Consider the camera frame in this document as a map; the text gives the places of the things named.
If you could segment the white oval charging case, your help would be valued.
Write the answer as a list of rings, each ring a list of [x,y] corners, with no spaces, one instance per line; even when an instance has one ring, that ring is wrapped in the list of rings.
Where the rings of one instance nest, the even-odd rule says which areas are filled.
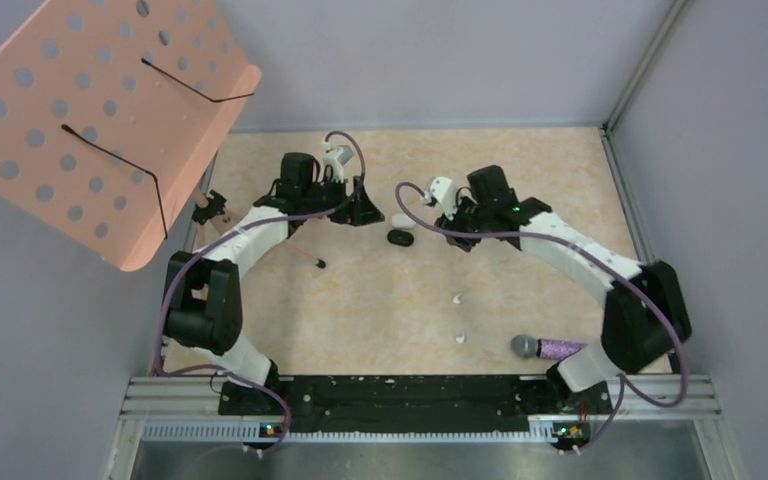
[[[410,230],[417,226],[417,223],[404,213],[395,213],[390,217],[390,226],[393,229]]]

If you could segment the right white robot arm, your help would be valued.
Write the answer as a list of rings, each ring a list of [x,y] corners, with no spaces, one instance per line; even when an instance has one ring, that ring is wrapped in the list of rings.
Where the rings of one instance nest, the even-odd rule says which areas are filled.
[[[534,255],[582,287],[603,309],[600,337],[547,370],[546,397],[560,412],[572,412],[587,389],[624,379],[668,353],[678,361],[677,397],[688,393],[690,372],[683,350],[692,334],[675,269],[657,260],[644,264],[622,256],[579,232],[545,202],[519,199],[504,170],[490,165],[470,173],[467,194],[448,177],[426,187],[402,181],[394,195],[402,212],[465,252],[486,238],[506,241]]]

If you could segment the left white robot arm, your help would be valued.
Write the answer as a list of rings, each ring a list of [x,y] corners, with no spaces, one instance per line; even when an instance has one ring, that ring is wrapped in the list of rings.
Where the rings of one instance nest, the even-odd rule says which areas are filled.
[[[207,356],[237,383],[246,382],[243,401],[257,413],[277,407],[281,388],[269,379],[273,362],[243,331],[241,280],[309,219],[352,226],[382,221],[377,208],[364,211],[370,205],[364,176],[345,176],[353,155],[347,145],[328,148],[321,160],[285,154],[279,177],[240,222],[214,243],[195,253],[178,252],[169,261],[163,336]]]

